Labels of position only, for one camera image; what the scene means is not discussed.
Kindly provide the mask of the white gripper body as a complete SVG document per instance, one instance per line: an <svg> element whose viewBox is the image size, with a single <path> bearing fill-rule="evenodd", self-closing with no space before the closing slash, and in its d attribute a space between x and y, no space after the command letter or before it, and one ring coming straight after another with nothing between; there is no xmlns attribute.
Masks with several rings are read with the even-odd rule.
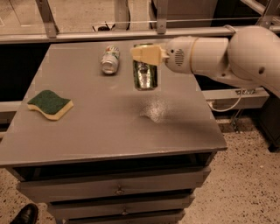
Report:
<svg viewBox="0 0 280 224"><path fill-rule="evenodd" d="M175 73L190 74L192 49L197 38L195 37L177 37L166 44L166 52L169 58L166 60L166 66Z"/></svg>

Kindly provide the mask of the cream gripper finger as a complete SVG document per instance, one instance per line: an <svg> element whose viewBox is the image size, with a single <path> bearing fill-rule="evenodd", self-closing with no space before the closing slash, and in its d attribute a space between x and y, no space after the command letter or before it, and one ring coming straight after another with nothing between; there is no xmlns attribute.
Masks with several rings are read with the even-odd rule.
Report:
<svg viewBox="0 0 280 224"><path fill-rule="evenodd" d="M143 62L153 66L159 66L170 58L164 45L139 45L130 49L134 61Z"/></svg>

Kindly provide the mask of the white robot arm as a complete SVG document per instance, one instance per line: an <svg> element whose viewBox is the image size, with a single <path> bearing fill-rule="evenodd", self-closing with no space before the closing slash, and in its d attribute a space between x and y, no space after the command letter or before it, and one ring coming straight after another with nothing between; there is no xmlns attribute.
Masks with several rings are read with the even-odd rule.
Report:
<svg viewBox="0 0 280 224"><path fill-rule="evenodd" d="M180 74L197 74L229 86L264 87L280 97L280 38L261 26L247 26L232 38L177 37L165 44L130 49L132 59Z"/></svg>

